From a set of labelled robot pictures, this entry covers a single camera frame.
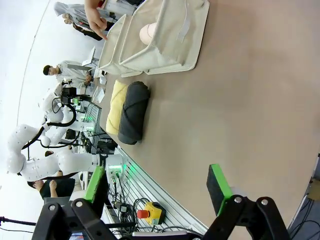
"yellow cloth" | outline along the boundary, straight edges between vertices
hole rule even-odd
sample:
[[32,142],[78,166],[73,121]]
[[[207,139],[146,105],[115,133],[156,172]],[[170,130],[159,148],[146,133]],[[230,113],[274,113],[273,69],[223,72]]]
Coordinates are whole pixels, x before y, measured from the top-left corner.
[[118,80],[115,81],[110,102],[110,112],[106,119],[105,130],[107,133],[117,135],[119,132],[122,107],[126,100],[127,90],[127,85]]

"green light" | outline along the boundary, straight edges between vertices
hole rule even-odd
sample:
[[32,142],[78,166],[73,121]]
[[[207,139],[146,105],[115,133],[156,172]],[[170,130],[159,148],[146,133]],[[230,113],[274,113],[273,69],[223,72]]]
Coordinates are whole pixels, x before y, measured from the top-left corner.
[[121,165],[114,165],[114,166],[109,166],[109,169],[121,169]]

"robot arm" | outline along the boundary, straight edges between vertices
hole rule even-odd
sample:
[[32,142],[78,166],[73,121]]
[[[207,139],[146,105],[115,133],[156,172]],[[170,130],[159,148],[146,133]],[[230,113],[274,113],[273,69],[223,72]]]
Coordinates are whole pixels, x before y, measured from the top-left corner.
[[[84,131],[94,127],[93,123],[76,121],[76,111],[72,106],[62,107],[60,98],[57,95],[57,88],[47,93],[39,107],[45,112],[47,117],[43,121],[40,130],[26,124],[21,124],[16,127],[9,137],[9,154],[6,159],[6,166],[10,173],[20,173],[27,181],[36,181],[51,176],[58,170],[62,170],[65,175],[81,171],[93,172],[96,166],[106,166],[106,158],[110,161],[112,159],[117,160],[122,164],[121,155],[77,154],[67,149],[38,160],[27,161],[21,151],[37,139],[41,139],[41,143],[44,146],[56,145],[68,129]],[[46,136],[46,132],[52,126],[57,127],[57,129],[55,129],[54,135],[49,138]]]

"beige table surface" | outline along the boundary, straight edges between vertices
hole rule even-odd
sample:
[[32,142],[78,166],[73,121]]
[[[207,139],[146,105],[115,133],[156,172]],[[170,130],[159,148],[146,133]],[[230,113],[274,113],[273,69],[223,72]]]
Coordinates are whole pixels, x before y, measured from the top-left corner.
[[[209,226],[208,167],[219,163],[251,200],[269,196],[288,224],[320,145],[320,1],[211,0],[194,70],[108,76],[151,89],[142,143],[120,146]],[[237,229],[231,239],[249,239]]]

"hand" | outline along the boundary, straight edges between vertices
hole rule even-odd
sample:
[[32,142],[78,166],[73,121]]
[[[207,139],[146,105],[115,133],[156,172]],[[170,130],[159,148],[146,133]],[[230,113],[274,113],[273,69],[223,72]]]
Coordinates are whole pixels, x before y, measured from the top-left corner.
[[92,79],[92,77],[91,77],[91,75],[90,75],[90,74],[88,74],[87,76],[85,76],[85,80],[86,80],[86,81],[89,81],[89,82],[90,82],[90,81],[91,81],[91,79]]
[[73,27],[77,30],[83,30],[81,27],[77,26],[74,22],[72,23]]
[[57,188],[57,182],[55,180],[51,180],[49,183],[50,190],[56,190]]
[[85,86],[88,86],[89,84],[90,84],[90,80],[85,80],[85,81],[84,81],[84,85],[85,85]]
[[107,36],[103,34],[103,31],[107,28],[107,21],[101,18],[97,8],[92,6],[85,6],[85,15],[88,19],[90,28],[98,34],[104,40],[107,40]]

